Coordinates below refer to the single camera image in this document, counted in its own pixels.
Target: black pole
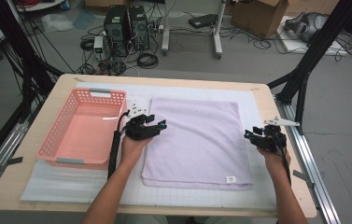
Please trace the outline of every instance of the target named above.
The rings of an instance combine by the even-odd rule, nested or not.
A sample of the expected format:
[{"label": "black pole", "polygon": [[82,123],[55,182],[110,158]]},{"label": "black pole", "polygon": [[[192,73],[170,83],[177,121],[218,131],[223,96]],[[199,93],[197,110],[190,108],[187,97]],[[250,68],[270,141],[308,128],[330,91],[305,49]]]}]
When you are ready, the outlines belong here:
[{"label": "black pole", "polygon": [[[283,90],[276,95],[276,99],[285,105],[290,105],[292,98],[297,92],[299,93],[295,121],[299,122],[301,125],[303,123],[307,80],[351,16],[352,0],[340,0],[322,29],[317,32],[317,36],[313,40],[312,45],[306,51],[297,67],[291,73],[268,84],[269,88],[272,89],[286,83]],[[303,134],[302,126],[300,127],[299,132]]]}]

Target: concrete floor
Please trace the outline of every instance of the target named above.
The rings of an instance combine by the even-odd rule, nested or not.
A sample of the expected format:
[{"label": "concrete floor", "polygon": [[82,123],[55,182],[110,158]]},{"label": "concrete floor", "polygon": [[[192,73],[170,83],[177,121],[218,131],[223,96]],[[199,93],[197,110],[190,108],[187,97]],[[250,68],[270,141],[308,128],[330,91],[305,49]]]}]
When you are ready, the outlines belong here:
[{"label": "concrete floor", "polygon": [[[35,18],[48,13],[63,13],[70,21],[77,21],[79,8],[62,12],[58,8],[44,10]],[[172,19],[172,24],[188,27],[186,19]],[[87,20],[84,28],[47,34],[50,42],[61,52],[73,70],[81,65],[80,37],[103,23],[103,17]],[[224,19],[229,27],[229,18]],[[69,72],[48,42],[39,35],[49,63]],[[247,36],[237,35],[221,39],[223,56],[214,54],[210,35],[172,33],[170,52],[166,57],[157,52],[159,65],[152,70],[136,67],[140,77],[184,78],[234,82],[269,83],[290,72],[302,54],[279,54],[274,46],[262,50],[248,42]],[[136,77],[129,69],[124,73]],[[20,92],[6,60],[0,61],[0,129],[21,101]],[[352,223],[352,57],[340,62],[325,56],[310,76],[307,88],[303,130],[324,179],[327,190],[343,223]],[[76,223],[80,213],[20,213],[0,212],[0,223]],[[171,223],[183,223],[184,217],[170,217]],[[255,218],[254,223],[275,223],[274,219]],[[310,223],[323,223],[318,215]]]}]

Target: purple towel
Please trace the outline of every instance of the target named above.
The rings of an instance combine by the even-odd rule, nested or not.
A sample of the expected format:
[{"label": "purple towel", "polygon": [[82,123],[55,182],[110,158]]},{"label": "purple towel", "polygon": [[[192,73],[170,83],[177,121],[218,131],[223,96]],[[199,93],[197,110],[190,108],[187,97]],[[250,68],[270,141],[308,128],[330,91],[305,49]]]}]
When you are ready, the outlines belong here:
[{"label": "purple towel", "polygon": [[235,102],[152,99],[167,129],[148,144],[144,184],[184,189],[248,189],[251,176]]}]

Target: white label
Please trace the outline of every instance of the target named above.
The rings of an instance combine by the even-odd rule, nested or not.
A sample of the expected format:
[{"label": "white label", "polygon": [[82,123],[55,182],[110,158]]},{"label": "white label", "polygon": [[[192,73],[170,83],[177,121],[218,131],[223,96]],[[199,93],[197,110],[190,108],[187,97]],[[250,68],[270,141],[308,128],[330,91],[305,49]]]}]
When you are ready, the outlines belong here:
[{"label": "white label", "polygon": [[234,184],[236,183],[236,176],[232,175],[232,176],[227,176],[226,177],[226,183],[227,184]]}]

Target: pink basket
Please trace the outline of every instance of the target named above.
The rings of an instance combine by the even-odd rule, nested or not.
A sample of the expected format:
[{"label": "pink basket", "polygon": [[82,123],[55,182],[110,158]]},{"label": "pink basket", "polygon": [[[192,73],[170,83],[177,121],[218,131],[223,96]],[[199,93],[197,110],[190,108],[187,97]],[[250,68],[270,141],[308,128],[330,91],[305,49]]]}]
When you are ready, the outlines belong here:
[{"label": "pink basket", "polygon": [[74,88],[36,156],[52,165],[107,169],[126,92]]}]

